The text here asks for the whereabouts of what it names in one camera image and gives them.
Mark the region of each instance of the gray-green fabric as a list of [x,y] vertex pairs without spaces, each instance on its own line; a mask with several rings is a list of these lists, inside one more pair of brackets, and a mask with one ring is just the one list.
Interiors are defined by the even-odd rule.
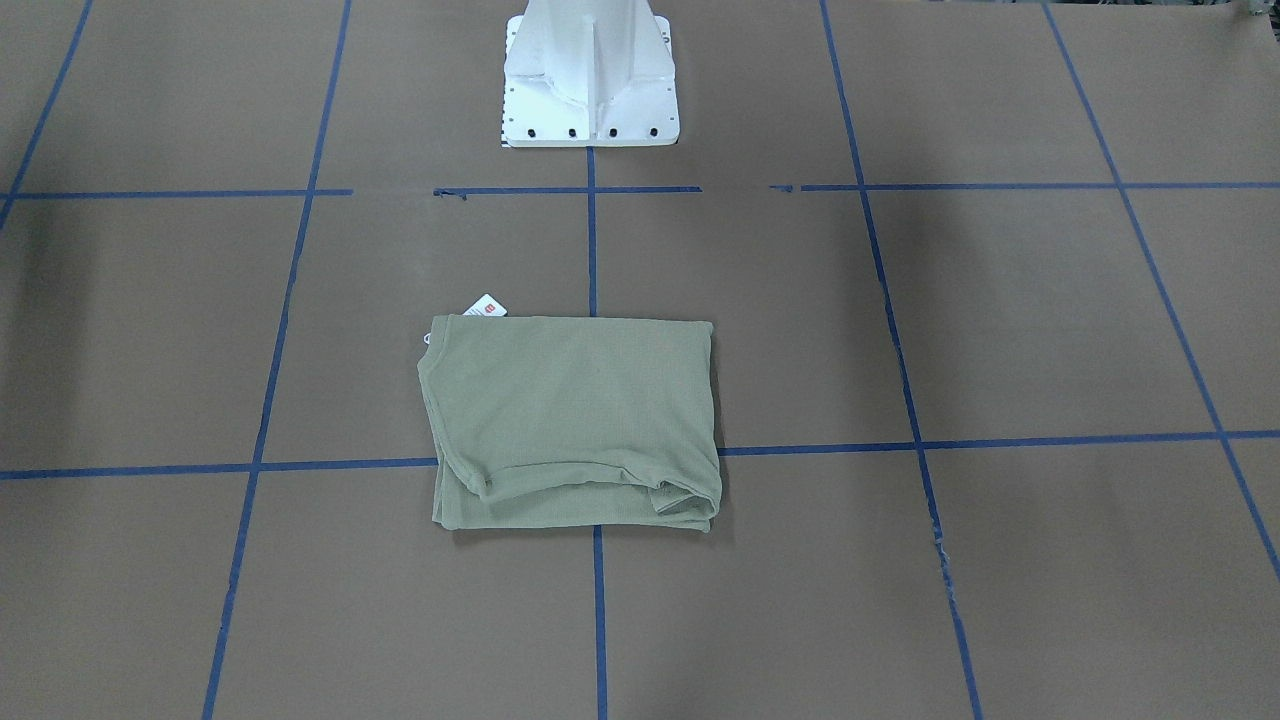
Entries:
[[710,323],[442,315],[417,364],[445,528],[710,529]]

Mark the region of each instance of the white metal base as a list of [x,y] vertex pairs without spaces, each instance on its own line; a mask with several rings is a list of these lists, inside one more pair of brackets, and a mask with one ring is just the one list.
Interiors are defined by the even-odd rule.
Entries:
[[[511,50],[526,15],[516,15],[507,23],[503,146],[605,147],[676,142],[680,137],[680,113],[676,105],[675,65],[671,60],[671,23],[653,15],[648,3],[636,4],[636,37],[627,42],[635,53],[635,46],[645,42],[644,33],[653,32],[660,37],[667,56],[662,59],[662,64],[649,63],[648,67],[644,58],[625,54],[607,56],[628,49],[603,46],[602,38],[607,41],[617,35],[600,31],[598,18],[582,17],[581,27],[572,29],[585,33],[586,41],[568,49],[576,54],[553,56],[566,49],[552,46],[550,32],[541,32],[536,37],[521,36],[526,38],[524,56],[520,58],[521,67],[513,68],[509,61]],[[607,64],[613,72],[605,72]],[[559,78],[556,77],[557,67],[561,68]],[[575,72],[564,72],[564,67],[571,67]],[[617,72],[618,67],[623,68],[621,74]],[[653,72],[654,67],[659,68],[658,72]],[[575,77],[564,78],[566,74]]]

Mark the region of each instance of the folded cloth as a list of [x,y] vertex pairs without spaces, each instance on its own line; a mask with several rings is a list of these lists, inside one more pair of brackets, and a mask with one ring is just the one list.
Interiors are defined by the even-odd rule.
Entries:
[[710,529],[721,477],[710,323],[431,322],[417,364],[445,528]]

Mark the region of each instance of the cloth fold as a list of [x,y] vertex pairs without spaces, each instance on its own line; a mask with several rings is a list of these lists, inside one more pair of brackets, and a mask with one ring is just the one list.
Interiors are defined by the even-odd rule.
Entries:
[[639,524],[719,511],[710,323],[440,315],[419,361],[453,529]]

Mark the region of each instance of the brown floor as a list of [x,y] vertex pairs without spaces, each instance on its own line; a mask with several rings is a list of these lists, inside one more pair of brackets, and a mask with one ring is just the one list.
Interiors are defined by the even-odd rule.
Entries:
[[[0,0],[0,717],[1280,716],[1266,20],[653,1],[593,152],[516,0]],[[710,534],[430,523],[485,292],[716,323]]]

